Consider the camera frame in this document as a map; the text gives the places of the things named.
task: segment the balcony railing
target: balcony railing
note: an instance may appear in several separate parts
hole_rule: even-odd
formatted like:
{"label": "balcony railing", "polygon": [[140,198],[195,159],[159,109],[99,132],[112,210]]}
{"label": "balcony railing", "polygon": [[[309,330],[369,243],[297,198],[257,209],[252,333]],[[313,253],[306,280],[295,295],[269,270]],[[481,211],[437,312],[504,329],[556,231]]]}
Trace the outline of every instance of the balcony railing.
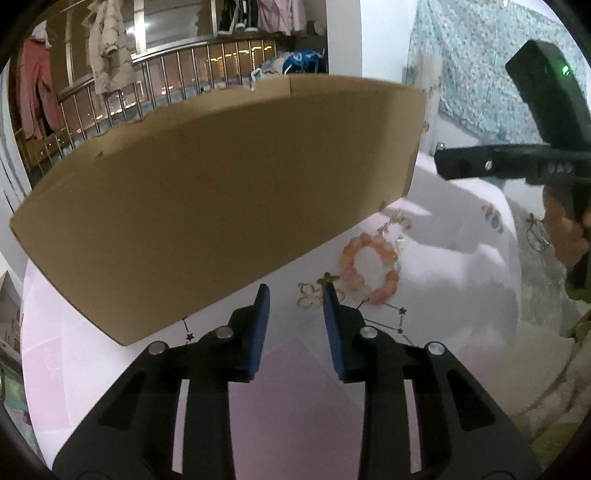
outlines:
{"label": "balcony railing", "polygon": [[114,126],[210,89],[250,85],[251,72],[277,55],[277,40],[277,35],[257,32],[160,45],[134,54],[135,83],[108,96],[94,92],[92,75],[79,79],[58,94],[66,127],[38,142],[38,151],[23,155],[31,183],[88,138]]}

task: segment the pink jacket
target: pink jacket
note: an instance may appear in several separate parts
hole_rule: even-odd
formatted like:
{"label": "pink jacket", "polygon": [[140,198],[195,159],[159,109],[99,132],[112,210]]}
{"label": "pink jacket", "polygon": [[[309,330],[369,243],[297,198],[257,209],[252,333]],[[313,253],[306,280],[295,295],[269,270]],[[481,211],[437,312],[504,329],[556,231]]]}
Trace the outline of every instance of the pink jacket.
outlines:
{"label": "pink jacket", "polygon": [[35,115],[35,110],[39,107],[42,108],[47,124],[54,132],[64,128],[64,119],[51,84],[49,50],[44,40],[35,37],[25,40],[18,59],[17,72],[17,103],[25,138],[43,139],[39,120]]}
{"label": "pink jacket", "polygon": [[306,12],[302,0],[258,0],[259,28],[268,32],[293,32],[306,29]]}

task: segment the white table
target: white table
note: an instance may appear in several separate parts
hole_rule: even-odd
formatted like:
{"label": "white table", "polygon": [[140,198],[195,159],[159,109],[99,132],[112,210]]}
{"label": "white table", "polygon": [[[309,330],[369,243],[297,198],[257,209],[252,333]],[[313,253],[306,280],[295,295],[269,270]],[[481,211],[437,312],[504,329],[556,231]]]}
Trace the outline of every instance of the white table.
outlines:
{"label": "white table", "polygon": [[[489,203],[502,214],[503,233],[485,220],[482,207]],[[486,385],[511,347],[520,317],[519,252],[503,194],[482,180],[445,182],[435,174],[433,159],[419,155],[410,194],[386,213],[396,207],[413,220],[407,232],[412,240],[401,256],[399,290],[389,301],[407,309],[404,334],[419,346],[443,342]],[[271,289],[261,369],[254,382],[230,386],[240,480],[356,478],[363,385],[338,381],[322,310],[296,307],[298,283],[313,283],[325,271],[337,273],[337,259],[351,237],[374,232],[387,219],[385,213],[371,216],[186,320],[198,339],[226,324],[234,309],[251,304],[260,282]],[[391,239],[400,231],[399,226],[392,228]],[[372,259],[366,261],[365,266],[360,261],[359,268],[368,270]],[[374,281],[370,275],[367,279]],[[345,303],[353,305],[355,299],[348,297]],[[390,307],[361,310],[368,319],[398,326],[400,316]],[[178,322],[129,347],[117,345],[75,311],[31,263],[23,312],[27,400],[49,465],[82,418],[149,343],[186,342],[185,325]],[[405,341],[397,332],[389,333]]]}

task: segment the cardboard box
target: cardboard box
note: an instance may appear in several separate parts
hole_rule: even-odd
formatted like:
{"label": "cardboard box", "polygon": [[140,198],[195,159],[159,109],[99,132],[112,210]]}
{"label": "cardboard box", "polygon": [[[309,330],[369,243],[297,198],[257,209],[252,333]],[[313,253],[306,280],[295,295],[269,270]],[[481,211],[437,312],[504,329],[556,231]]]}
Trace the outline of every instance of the cardboard box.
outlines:
{"label": "cardboard box", "polygon": [[12,231],[76,309],[128,345],[405,195],[425,103],[408,86],[324,75],[214,90],[87,140]]}

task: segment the floral curtain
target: floral curtain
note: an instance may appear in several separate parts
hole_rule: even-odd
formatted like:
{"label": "floral curtain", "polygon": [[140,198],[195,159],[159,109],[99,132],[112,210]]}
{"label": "floral curtain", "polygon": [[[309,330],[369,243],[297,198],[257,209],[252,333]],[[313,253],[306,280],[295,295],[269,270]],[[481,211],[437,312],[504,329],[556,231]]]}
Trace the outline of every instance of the floral curtain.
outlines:
{"label": "floral curtain", "polygon": [[505,71],[530,38],[560,47],[585,95],[585,59],[568,31],[509,0],[418,0],[407,82],[415,82],[419,51],[441,55],[440,111],[480,137],[541,143],[530,110]]}

